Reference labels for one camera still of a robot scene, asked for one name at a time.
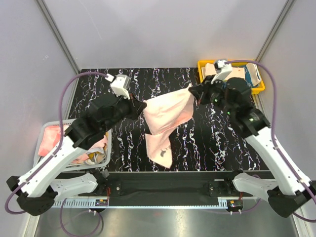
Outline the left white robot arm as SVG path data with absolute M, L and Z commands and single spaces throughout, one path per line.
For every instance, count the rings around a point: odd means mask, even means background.
M 78 156 L 103 139 L 106 132 L 123 119 L 137 119 L 147 104 L 133 94 L 128 98 L 104 94 L 93 100 L 82 117 L 61 131 L 61 140 L 35 167 L 18 177 L 11 176 L 7 185 L 17 195 L 20 213 L 38 216 L 56 201 L 85 193 L 102 195 L 107 188 L 106 178 L 92 170 L 70 179 L 58 175 Z

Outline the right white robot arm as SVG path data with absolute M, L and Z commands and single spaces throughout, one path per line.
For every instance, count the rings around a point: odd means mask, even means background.
M 190 87 L 189 92 L 198 104 L 213 104 L 228 115 L 234 132 L 258 153 L 275 179 L 268 181 L 241 170 L 234 171 L 224 183 L 228 195 L 243 192 L 256 196 L 284 218 L 316 196 L 315 181 L 300 171 L 278 140 L 271 136 L 271 125 L 253 106 L 251 89 L 245 80 L 231 78 L 224 82 L 208 77 L 201 84 Z

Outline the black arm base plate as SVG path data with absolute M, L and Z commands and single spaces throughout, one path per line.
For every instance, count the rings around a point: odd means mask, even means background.
M 133 194 L 193 193 L 209 197 L 239 197 L 232 185 L 238 171 L 183 171 L 183 172 L 110 172 L 101 191 L 81 196 L 110 195 L 122 197 Z

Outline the teal beige Doraemon towel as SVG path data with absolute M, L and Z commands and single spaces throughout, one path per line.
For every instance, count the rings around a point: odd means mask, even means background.
M 205 67 L 199 65 L 198 66 L 198 71 L 199 73 L 201 73 L 200 75 L 200 79 L 204 80 L 202 77 L 202 67 Z M 246 64 L 246 65 L 242 65 L 242 66 L 237 66 L 236 68 L 244 68 L 245 69 L 245 81 L 252 87 L 252 88 L 256 88 L 260 85 L 262 79 L 261 76 L 259 74 L 257 65 L 254 64 Z

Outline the orange white patterned towel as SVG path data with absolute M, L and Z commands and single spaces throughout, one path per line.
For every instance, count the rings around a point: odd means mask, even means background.
M 206 76 L 217 74 L 214 65 L 210 63 L 207 63 L 205 67 L 202 67 L 201 69 L 203 79 L 205 79 Z M 245 69 L 233 67 L 232 72 L 224 79 L 224 81 L 227 81 L 231 78 L 241 78 L 245 80 Z

